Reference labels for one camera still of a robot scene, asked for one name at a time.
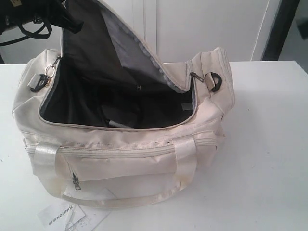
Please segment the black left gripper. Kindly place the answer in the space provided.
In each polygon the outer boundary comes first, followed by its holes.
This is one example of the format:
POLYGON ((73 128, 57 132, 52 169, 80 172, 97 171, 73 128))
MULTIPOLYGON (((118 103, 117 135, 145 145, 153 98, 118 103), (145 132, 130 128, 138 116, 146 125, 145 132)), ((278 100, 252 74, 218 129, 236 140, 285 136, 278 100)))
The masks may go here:
POLYGON ((40 24, 44 19, 55 26, 60 26, 74 34, 81 31, 84 22, 75 19, 67 8, 64 0, 25 0, 24 6, 30 21, 40 24))

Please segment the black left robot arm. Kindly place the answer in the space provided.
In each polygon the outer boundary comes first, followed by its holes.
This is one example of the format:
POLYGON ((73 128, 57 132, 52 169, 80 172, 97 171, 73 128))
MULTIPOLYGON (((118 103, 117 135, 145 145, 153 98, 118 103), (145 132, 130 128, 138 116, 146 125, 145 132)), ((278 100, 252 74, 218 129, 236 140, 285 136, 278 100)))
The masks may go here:
POLYGON ((0 2, 0 32, 27 23, 50 24, 77 33, 83 21, 75 19, 62 0, 2 0, 0 2))

